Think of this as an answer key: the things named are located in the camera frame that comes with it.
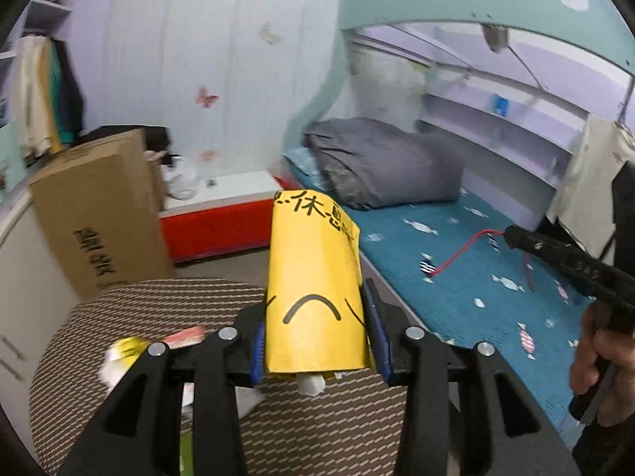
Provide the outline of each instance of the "white cabinet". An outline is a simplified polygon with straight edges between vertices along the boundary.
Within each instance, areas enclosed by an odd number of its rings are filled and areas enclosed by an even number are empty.
[[[48,247],[26,190],[0,220],[0,288],[0,402],[33,453],[31,380],[79,298]]]

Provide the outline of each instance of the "pink butterfly sticker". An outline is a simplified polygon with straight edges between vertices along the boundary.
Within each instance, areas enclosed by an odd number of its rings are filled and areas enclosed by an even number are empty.
[[[204,109],[209,109],[219,98],[220,97],[215,94],[208,95],[207,88],[201,85],[201,87],[199,87],[198,95],[196,96],[194,101],[197,105],[200,105]]]

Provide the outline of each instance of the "cardboard box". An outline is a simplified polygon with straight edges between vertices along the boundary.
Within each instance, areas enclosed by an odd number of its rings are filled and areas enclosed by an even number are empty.
[[[173,277],[141,131],[72,148],[29,186],[44,236],[82,298]]]

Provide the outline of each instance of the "yellow paper sleeve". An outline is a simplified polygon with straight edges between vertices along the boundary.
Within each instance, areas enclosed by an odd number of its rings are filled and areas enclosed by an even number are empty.
[[[359,239],[360,229],[327,195],[276,194],[267,289],[269,372],[369,366]]]

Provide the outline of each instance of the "blue bed sheet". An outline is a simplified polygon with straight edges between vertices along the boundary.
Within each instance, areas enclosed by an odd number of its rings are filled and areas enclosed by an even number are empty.
[[[568,370],[589,300],[537,259],[526,268],[522,253],[501,236],[497,245],[483,236],[432,282],[420,269],[422,261],[439,267],[478,231],[503,231],[512,220],[466,191],[453,203],[344,209],[361,229],[361,250],[430,330],[460,346],[494,344],[550,420],[560,423],[572,397]]]

